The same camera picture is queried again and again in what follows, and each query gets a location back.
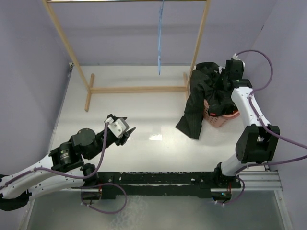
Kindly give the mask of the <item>dark pinstriped shirt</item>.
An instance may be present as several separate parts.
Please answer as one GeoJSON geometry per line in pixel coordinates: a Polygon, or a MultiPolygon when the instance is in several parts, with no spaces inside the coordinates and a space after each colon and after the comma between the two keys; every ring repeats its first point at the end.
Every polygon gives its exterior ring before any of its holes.
{"type": "Polygon", "coordinates": [[[237,106],[231,96],[217,96],[214,92],[214,74],[221,72],[214,62],[196,65],[190,78],[190,96],[187,99],[184,115],[176,128],[191,139],[200,137],[204,113],[204,100],[209,104],[209,115],[213,117],[231,115],[237,106]]]}

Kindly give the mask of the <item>light blue wire hanger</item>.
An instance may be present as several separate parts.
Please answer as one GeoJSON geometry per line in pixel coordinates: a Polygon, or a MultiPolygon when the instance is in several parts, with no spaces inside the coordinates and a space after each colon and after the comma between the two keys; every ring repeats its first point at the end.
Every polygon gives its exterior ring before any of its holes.
{"type": "Polygon", "coordinates": [[[158,22],[158,75],[161,75],[161,32],[162,32],[162,20],[163,20],[163,9],[165,1],[159,8],[159,22],[158,22]]]}

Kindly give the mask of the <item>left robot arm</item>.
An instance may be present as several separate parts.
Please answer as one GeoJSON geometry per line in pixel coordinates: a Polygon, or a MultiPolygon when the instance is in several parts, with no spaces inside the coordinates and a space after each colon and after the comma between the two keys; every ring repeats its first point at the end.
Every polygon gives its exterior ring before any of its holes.
{"type": "Polygon", "coordinates": [[[68,141],[28,168],[0,177],[0,208],[13,211],[29,201],[58,190],[97,186],[106,148],[124,145],[135,131],[126,117],[107,116],[104,129],[80,129],[68,141]]]}

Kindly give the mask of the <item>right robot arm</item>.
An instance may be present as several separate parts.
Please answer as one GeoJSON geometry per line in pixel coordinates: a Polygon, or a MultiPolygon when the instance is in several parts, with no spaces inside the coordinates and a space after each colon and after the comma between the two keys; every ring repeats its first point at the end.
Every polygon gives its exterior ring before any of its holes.
{"type": "Polygon", "coordinates": [[[278,138],[270,134],[280,134],[278,126],[272,126],[263,115],[248,79],[243,78],[244,63],[227,60],[224,86],[231,91],[231,99],[243,120],[244,131],[235,146],[235,153],[214,169],[213,182],[217,187],[227,187],[235,182],[236,173],[248,163],[270,162],[275,154],[278,138]]]}

